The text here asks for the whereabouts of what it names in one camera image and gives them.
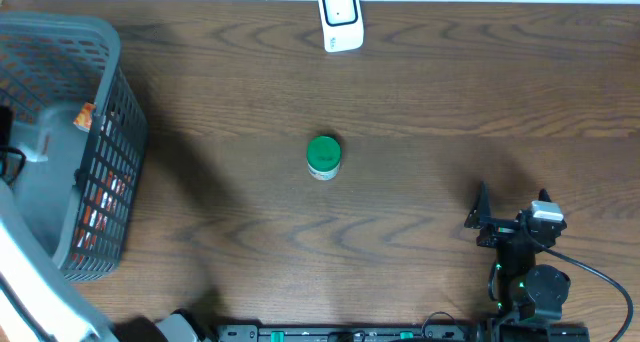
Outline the green lid jar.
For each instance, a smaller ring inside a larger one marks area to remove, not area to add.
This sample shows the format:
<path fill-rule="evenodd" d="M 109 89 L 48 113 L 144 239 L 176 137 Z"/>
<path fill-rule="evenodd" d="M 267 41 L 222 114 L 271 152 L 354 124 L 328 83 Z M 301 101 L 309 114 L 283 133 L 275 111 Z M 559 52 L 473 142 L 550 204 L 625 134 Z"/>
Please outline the green lid jar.
<path fill-rule="evenodd" d="M 342 149 L 336 139 L 330 136 L 314 137 L 306 152 L 309 173 L 317 180 L 333 179 L 341 166 Z"/>

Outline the small orange box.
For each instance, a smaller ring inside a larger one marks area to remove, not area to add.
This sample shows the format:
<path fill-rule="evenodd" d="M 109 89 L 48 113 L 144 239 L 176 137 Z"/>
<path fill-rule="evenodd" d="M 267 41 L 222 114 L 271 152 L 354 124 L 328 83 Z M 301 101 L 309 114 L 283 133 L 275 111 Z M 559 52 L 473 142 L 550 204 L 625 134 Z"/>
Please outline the small orange box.
<path fill-rule="evenodd" d="M 96 105 L 94 103 L 86 102 L 75 117 L 73 121 L 74 126 L 83 132 L 89 132 L 92 126 L 95 110 Z"/>

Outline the long orange sachet pack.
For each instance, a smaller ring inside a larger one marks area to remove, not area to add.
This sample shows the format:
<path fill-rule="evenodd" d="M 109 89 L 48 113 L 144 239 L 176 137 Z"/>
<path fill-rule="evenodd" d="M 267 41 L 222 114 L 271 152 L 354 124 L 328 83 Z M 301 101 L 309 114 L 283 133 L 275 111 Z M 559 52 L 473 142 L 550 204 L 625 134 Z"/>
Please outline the long orange sachet pack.
<path fill-rule="evenodd" d="M 135 176 L 128 152 L 119 124 L 105 116 L 72 240 L 71 260 L 79 266 L 94 262 L 98 269 L 110 268 L 120 258 Z"/>

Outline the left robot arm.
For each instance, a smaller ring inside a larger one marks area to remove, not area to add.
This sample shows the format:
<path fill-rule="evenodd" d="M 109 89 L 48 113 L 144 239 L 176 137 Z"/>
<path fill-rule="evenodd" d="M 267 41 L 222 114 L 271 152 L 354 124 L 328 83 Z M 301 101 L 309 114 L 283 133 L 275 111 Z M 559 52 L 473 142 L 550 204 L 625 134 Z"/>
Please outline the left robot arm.
<path fill-rule="evenodd" d="M 208 341 L 197 321 L 177 310 L 159 322 L 115 324 L 62 277 L 1 179 L 1 327 L 16 341 Z"/>

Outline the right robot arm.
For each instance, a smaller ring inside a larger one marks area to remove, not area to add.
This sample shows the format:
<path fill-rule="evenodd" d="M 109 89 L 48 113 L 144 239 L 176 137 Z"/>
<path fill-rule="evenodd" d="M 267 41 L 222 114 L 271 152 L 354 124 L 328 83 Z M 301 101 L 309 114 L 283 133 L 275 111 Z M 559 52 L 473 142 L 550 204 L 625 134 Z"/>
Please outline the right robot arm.
<path fill-rule="evenodd" d="M 546 190 L 512 219 L 492 215 L 482 183 L 464 226 L 476 229 L 476 245 L 496 251 L 488 281 L 497 314 L 477 326 L 476 341 L 549 341 L 551 323 L 562 318 L 570 278 L 536 255 L 555 245 L 567 224 Z"/>

